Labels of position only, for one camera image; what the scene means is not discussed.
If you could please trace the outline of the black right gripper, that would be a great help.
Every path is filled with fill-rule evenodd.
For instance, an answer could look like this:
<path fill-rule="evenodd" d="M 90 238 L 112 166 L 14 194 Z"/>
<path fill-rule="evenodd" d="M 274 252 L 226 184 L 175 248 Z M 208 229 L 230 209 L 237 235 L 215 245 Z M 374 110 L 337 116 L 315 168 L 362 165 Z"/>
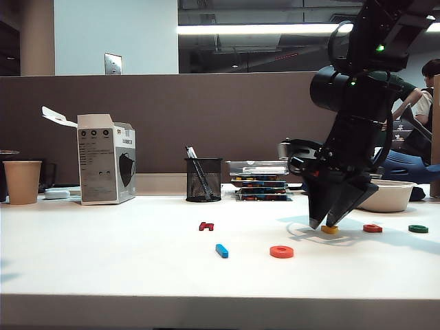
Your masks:
<path fill-rule="evenodd" d="M 325 217 L 336 226 L 378 191 L 369 170 L 380 131 L 380 115 L 337 115 L 324 143 L 291 141 L 291 173 L 306 183 L 311 228 Z"/>

